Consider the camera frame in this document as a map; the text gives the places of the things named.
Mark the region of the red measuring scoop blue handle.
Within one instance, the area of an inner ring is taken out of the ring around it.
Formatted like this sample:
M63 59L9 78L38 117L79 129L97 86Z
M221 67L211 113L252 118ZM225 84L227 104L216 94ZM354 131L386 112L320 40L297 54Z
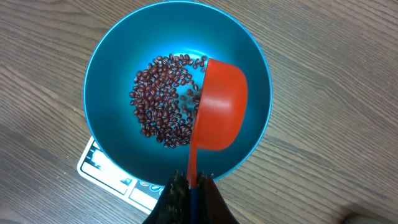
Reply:
M187 168L190 223L200 223L202 217L197 189L197 150L221 151L229 147L241 129L247 101L244 73L234 65L209 59L190 140Z

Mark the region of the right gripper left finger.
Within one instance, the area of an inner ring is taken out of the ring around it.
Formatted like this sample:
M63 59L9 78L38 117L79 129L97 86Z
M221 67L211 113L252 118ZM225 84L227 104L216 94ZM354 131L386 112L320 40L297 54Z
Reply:
M143 224L187 224L189 222L189 189L184 172L175 171Z

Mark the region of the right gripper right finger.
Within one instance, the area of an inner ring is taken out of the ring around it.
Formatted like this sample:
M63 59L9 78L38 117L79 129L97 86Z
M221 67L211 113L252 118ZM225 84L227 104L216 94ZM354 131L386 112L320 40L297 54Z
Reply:
M212 175L199 173L198 223L200 224L239 224L220 194Z

